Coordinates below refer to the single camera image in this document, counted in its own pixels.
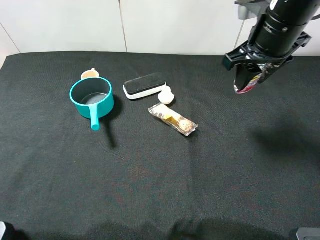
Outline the grey robot base left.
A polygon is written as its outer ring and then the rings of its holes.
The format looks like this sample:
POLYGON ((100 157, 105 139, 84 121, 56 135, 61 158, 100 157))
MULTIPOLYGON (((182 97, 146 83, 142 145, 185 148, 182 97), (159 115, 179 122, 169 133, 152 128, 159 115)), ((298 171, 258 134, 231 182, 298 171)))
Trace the grey robot base left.
POLYGON ((15 228, 8 222, 0 222, 0 240, 12 240, 15 235, 15 228))

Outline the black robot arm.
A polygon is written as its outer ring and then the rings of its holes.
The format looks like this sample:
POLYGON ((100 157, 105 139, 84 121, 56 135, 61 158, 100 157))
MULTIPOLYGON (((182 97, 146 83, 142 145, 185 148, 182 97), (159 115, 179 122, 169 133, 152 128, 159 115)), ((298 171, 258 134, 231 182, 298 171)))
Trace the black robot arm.
POLYGON ((318 20, 318 0, 237 0, 238 18, 257 18, 248 40, 224 55, 222 64, 236 69, 233 82, 237 94, 251 91, 293 60, 311 36, 304 29, 318 20))

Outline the grey robot base right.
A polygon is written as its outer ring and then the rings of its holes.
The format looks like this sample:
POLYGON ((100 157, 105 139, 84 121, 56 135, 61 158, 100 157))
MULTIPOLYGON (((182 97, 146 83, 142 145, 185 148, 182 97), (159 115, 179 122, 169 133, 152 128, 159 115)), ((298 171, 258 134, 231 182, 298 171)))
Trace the grey robot base right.
POLYGON ((290 240, 320 240, 320 228, 300 227, 289 232, 290 240))

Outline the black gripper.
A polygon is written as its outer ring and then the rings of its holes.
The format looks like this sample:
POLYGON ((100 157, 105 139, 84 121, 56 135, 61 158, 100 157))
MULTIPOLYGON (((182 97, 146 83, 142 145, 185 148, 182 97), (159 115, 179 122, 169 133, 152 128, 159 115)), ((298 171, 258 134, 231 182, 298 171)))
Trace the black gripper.
POLYGON ((280 57, 266 55, 247 40, 233 51, 224 55, 223 66, 227 71, 230 71, 234 66, 238 65, 236 67, 235 90, 250 91, 257 82, 262 84, 276 71, 285 66, 287 64, 285 60, 291 57, 299 48, 304 48, 311 39, 310 35, 302 32, 289 52, 280 57), (258 67, 261 70, 259 78, 257 77, 258 67))

